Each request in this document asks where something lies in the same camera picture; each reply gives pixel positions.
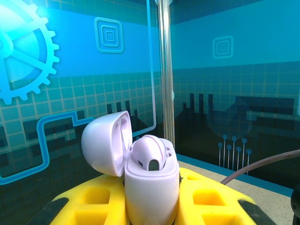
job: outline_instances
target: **gear graphic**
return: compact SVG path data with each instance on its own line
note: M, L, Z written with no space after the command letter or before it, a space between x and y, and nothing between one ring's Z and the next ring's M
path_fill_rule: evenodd
M8 32L5 32L0 27L0 98L4 100L5 104L10 105L13 98L20 97L21 100L25 101L28 99L27 94L29 92L33 91L34 93L39 94L41 92L39 88L41 84L50 84L47 77L49 74L56 74L53 63L59 62L59 58L54 56L54 51L58 50L59 46L52 42L52 37L55 36L55 32L47 29L46 24L48 23L48 19L46 17L40 17L36 13L38 7L35 4L27 5L22 0L0 0L0 7L10 10L10 12L15 14L18 18L20 18L21 15L26 15L26 17L30 18L30 21L28 22L22 17L25 24ZM13 41L18 38L23 38L25 35L33 33L33 31L37 29L41 31L45 39L47 49L46 62L41 62L29 54L25 54L14 48ZM40 69L41 73L31 83L18 89L11 90L7 66L5 64L5 60L10 57Z

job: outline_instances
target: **circuit graphic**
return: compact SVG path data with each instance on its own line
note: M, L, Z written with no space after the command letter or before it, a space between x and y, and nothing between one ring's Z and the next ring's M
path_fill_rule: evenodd
M35 173L38 173L40 171L43 171L46 169L50 163L50 157L49 157L49 152L48 152L48 147L47 147L47 141L46 141L46 136L45 136L45 124L53 121L58 121L66 118L72 118L73 126L80 126L83 124L88 124L94 120L94 118L85 118L79 120L77 117L76 111L71 111L71 112L63 112L59 114L54 114L50 116L45 116L41 118L38 123L37 123L37 135L38 135L38 140L40 143L41 147L41 155L43 162L42 164L35 166L33 168L30 168L28 170L13 174L8 177L1 177L0 176L0 185L8 184L11 182L14 182L16 180L31 176Z
M46 27L48 19L39 17L35 4L27 5L21 0L0 0L0 98L10 105L12 99L20 97L25 101L31 91L40 93L41 84L48 85L49 74L56 74L53 68L54 62L59 58L54 56L54 51L59 46L52 42L54 31ZM44 40L36 37L35 31L39 30ZM39 44L45 43L46 59L40 60L41 52ZM39 69L36 78L18 88L12 88L12 84L27 76L33 69Z

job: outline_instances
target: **floor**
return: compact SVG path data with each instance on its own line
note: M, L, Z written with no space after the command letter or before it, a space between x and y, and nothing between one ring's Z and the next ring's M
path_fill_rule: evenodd
M211 172L187 163L179 162L179 166L195 171L203 176L216 181L221 181L225 176ZM239 180L233 180L228 186L251 197L258 206L278 225L291 225L293 211L291 199L287 196L257 187Z

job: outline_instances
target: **square spiral icon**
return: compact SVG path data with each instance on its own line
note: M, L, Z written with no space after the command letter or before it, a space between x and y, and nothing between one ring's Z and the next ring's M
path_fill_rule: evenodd
M117 20L97 17L94 21L97 49L102 53L124 51L123 27Z
M233 37L217 37L212 42L213 57L225 59L233 56Z

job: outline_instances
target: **open case lid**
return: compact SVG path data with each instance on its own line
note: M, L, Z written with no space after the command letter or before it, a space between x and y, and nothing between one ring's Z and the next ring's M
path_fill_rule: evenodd
M120 177L132 145L132 129L127 111L99 117L89 123L81 139L87 162L98 172Z

